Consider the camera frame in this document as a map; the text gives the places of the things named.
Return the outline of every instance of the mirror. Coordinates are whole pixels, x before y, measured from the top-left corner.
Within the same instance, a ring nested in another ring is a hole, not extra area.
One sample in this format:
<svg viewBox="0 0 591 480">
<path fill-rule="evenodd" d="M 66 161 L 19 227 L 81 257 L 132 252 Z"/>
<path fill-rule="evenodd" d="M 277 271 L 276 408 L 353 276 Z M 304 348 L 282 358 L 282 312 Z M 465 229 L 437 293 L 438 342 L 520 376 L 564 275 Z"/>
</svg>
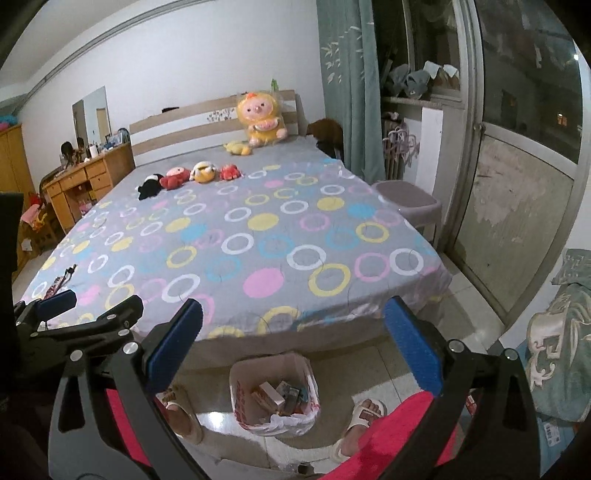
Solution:
<svg viewBox="0 0 591 480">
<path fill-rule="evenodd" d="M 106 142 L 111 134 L 109 110 L 105 87 L 101 87 L 86 95 L 72 105 L 76 136 L 84 140 L 84 146 Z"/>
</svg>

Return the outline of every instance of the stool seat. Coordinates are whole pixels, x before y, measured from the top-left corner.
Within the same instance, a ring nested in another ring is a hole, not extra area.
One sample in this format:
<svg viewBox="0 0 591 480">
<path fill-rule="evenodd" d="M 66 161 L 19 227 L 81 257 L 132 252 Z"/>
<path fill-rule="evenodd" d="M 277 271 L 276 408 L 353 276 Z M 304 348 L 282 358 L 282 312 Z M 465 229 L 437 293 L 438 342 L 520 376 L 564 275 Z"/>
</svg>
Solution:
<svg viewBox="0 0 591 480">
<path fill-rule="evenodd" d="M 374 183 L 373 188 L 394 204 L 415 228 L 435 225 L 433 247 L 437 248 L 441 230 L 441 202 L 423 189 L 404 180 L 385 180 Z"/>
</svg>

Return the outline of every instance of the trash bin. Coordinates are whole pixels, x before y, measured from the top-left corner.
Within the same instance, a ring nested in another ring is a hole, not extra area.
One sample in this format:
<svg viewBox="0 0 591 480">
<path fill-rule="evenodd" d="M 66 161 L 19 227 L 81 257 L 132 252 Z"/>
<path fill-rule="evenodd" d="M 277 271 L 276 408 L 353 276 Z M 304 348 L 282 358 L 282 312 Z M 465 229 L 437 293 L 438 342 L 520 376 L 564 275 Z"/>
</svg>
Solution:
<svg viewBox="0 0 591 480">
<path fill-rule="evenodd" d="M 303 414 L 289 417 L 271 415 L 252 398 L 252 390 L 264 382 L 276 387 L 285 380 L 294 387 L 305 387 L 308 403 Z M 232 409 L 240 426 L 262 437 L 296 437 L 310 431 L 320 415 L 318 385 L 310 361 L 297 353 L 265 356 L 243 360 L 230 369 Z"/>
</svg>

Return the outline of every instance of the barcode label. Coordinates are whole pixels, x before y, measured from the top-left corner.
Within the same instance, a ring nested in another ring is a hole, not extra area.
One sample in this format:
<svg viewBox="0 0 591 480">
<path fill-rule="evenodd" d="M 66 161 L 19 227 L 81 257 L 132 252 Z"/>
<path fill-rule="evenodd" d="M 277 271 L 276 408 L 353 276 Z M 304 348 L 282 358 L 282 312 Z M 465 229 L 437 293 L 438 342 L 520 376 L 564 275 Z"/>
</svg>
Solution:
<svg viewBox="0 0 591 480">
<path fill-rule="evenodd" d="M 544 423 L 544 433 L 546 434 L 546 441 L 549 447 L 560 443 L 560 431 L 554 421 Z"/>
</svg>

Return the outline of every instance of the blue gripper pad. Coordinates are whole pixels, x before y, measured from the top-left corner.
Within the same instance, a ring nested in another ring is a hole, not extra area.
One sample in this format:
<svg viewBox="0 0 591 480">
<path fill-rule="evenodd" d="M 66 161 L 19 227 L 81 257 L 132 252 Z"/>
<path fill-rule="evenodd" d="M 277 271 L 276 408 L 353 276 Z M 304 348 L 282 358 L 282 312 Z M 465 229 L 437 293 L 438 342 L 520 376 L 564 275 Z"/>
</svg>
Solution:
<svg viewBox="0 0 591 480">
<path fill-rule="evenodd" d="M 146 352 L 146 392 L 156 394 L 170 386 L 202 326 L 201 304 L 188 299 L 170 322 L 161 323 L 152 329 L 142 342 Z"/>
<path fill-rule="evenodd" d="M 416 319 L 399 297 L 386 302 L 384 318 L 386 328 L 410 367 L 418 386 L 437 397 L 443 386 L 441 359 L 419 331 L 417 323 L 421 320 Z"/>
<path fill-rule="evenodd" d="M 37 303 L 35 313 L 37 314 L 37 320 L 47 322 L 75 306 L 76 294 L 71 290 L 66 290 Z"/>
</svg>

